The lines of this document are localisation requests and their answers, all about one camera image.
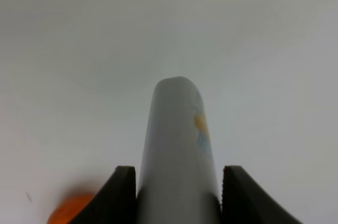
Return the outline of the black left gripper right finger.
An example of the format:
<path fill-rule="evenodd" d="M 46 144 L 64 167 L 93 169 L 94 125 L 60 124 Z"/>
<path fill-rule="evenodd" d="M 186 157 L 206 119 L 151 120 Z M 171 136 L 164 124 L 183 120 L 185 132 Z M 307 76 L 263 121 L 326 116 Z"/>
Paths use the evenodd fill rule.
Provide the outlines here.
<path fill-rule="evenodd" d="M 241 166 L 225 166 L 222 181 L 223 223 L 300 223 Z"/>

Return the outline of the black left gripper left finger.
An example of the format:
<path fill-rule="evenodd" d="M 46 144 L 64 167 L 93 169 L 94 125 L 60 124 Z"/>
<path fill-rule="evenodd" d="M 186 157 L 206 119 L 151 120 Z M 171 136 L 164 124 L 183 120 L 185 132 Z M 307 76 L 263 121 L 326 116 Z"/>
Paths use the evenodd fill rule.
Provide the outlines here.
<path fill-rule="evenodd" d="M 100 191 L 70 223 L 135 223 L 135 215 L 135 168 L 117 166 Z"/>

